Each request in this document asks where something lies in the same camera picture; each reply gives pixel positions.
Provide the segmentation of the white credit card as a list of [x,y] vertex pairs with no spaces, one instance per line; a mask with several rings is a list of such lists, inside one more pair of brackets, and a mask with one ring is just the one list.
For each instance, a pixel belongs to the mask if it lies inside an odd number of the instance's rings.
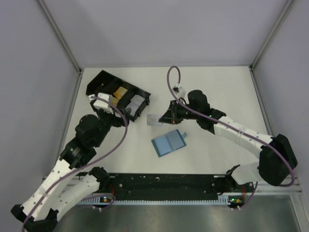
[[145,98],[140,95],[135,95],[132,97],[131,102],[140,106],[144,102]]

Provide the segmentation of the blue card holder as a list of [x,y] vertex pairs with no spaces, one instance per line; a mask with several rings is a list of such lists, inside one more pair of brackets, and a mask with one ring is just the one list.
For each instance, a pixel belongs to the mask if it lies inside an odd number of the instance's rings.
[[185,147],[186,137],[187,137],[186,132],[181,133],[179,130],[173,130],[169,133],[166,133],[164,135],[152,139],[151,142],[158,157],[160,158],[178,149]]

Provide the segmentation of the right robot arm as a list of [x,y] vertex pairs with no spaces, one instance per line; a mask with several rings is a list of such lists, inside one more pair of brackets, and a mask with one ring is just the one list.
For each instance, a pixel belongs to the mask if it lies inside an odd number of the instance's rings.
[[202,129],[234,142],[257,158],[256,162],[238,164],[227,172],[238,185],[266,181],[282,187],[287,176],[295,177],[293,170],[298,162],[286,136],[262,134],[237,123],[226,113],[210,107],[200,90],[190,91],[188,102],[179,87],[171,92],[175,99],[159,118],[160,123],[177,125],[183,120],[194,120]]

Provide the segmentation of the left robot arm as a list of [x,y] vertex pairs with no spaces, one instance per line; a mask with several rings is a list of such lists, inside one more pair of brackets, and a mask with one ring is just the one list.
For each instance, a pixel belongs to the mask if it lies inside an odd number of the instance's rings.
[[94,167],[81,183],[64,188],[96,155],[112,127],[127,127],[130,109],[117,117],[100,109],[97,115],[83,116],[76,126],[75,137],[67,143],[54,168],[37,191],[23,204],[16,204],[11,213],[23,223],[23,231],[51,232],[63,216],[85,197],[107,186],[109,174]]

